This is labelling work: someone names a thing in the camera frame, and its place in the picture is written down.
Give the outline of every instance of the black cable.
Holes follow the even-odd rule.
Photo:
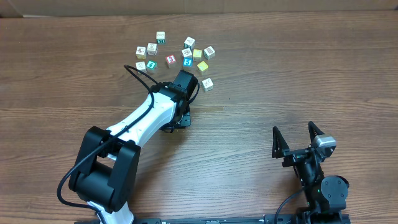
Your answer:
[[[319,167],[318,167],[318,166],[319,166],[319,163],[318,163],[317,155],[315,154],[315,153],[316,153],[315,151],[316,151],[316,149],[314,149],[314,151],[312,151],[313,158],[314,158],[314,160],[315,160],[315,176],[314,176],[314,179],[313,179],[313,181],[312,181],[312,183],[311,183],[310,185],[315,185],[315,183],[317,182],[317,179],[318,179],[318,172],[319,172]],[[277,210],[276,213],[275,213],[274,224],[277,224],[277,222],[278,222],[278,215],[279,215],[279,212],[282,210],[283,206],[284,206],[290,199],[296,197],[296,196],[299,195],[301,192],[303,192],[305,189],[306,189],[306,187],[302,187],[298,192],[292,194],[291,196],[289,196],[287,199],[285,199],[285,200],[281,203],[281,205],[279,206],[278,210]]]
[[[124,68],[125,68],[131,75],[133,75],[133,73],[131,72],[131,70],[129,70],[129,68],[130,68],[130,69],[133,69],[133,70],[136,71],[136,72],[139,72],[139,73],[145,75],[147,78],[149,78],[150,80],[152,80],[155,84],[157,84],[157,81],[156,81],[156,80],[154,80],[152,77],[150,77],[148,74],[146,74],[146,73],[143,72],[143,71],[140,71],[140,70],[138,70],[138,69],[136,69],[136,68],[134,68],[134,67],[132,67],[132,66],[130,66],[130,65],[124,65]]]
[[[150,97],[151,97],[151,103],[148,107],[147,110],[145,110],[145,112],[143,112],[137,119],[135,119],[133,122],[131,122],[129,125],[127,125],[126,127],[124,127],[122,130],[120,130],[120,132],[118,132],[117,134],[115,134],[113,137],[111,137],[109,140],[107,140],[106,142],[102,143],[102,145],[98,146],[96,149],[94,149],[93,152],[91,152],[90,154],[88,154],[86,157],[84,157],[78,164],[74,165],[68,172],[67,174],[65,174],[63,176],[63,178],[61,179],[60,183],[58,184],[58,188],[57,188],[57,197],[58,200],[63,203],[64,205],[68,205],[68,206],[72,206],[72,207],[78,207],[78,208],[89,208],[92,209],[96,212],[96,214],[98,214],[99,219],[101,220],[102,224],[106,224],[104,216],[101,213],[101,210],[99,210],[98,208],[91,206],[91,205],[85,205],[85,204],[79,204],[79,203],[73,203],[73,202],[68,202],[65,199],[63,199],[62,195],[61,195],[61,191],[62,191],[62,187],[64,185],[64,183],[67,181],[67,179],[71,176],[72,172],[76,171],[77,168],[79,168],[82,163],[84,163],[87,159],[91,158],[92,156],[96,156],[97,154],[99,154],[107,145],[111,144],[113,141],[115,141],[120,135],[122,135],[123,133],[125,133],[128,129],[130,129],[131,127],[133,127],[138,121],[140,121],[145,115],[147,115],[149,113],[149,111],[154,107],[154,102],[155,102],[155,98],[154,98],[154,94],[151,92],[149,86],[146,85],[146,83],[144,81],[142,81],[136,74],[134,74],[131,70],[136,70],[138,72],[140,72],[141,74],[145,75],[146,77],[150,78],[153,82],[157,83],[153,78],[151,78],[150,76],[148,76],[147,74],[145,74],[142,71],[137,70],[134,67],[131,67],[129,65],[124,65],[124,68],[132,75],[134,76],[134,78],[136,78],[141,84],[144,85],[144,87],[148,90]]]
[[[285,199],[285,200],[281,203],[281,205],[279,206],[278,210],[276,210],[275,218],[274,218],[274,224],[277,224],[277,222],[278,222],[278,215],[279,215],[279,212],[282,210],[282,207],[283,207],[290,199],[292,199],[292,198],[298,196],[301,192],[303,192],[304,189],[305,189],[305,187],[301,188],[298,192],[292,194],[291,196],[289,196],[287,199]]]
[[[200,89],[200,83],[198,82],[197,92],[195,93],[195,96],[193,96],[192,98],[190,98],[190,99],[188,100],[188,104],[191,104],[191,103],[195,100],[195,98],[197,97],[197,95],[198,95],[198,93],[199,93],[199,89]]]

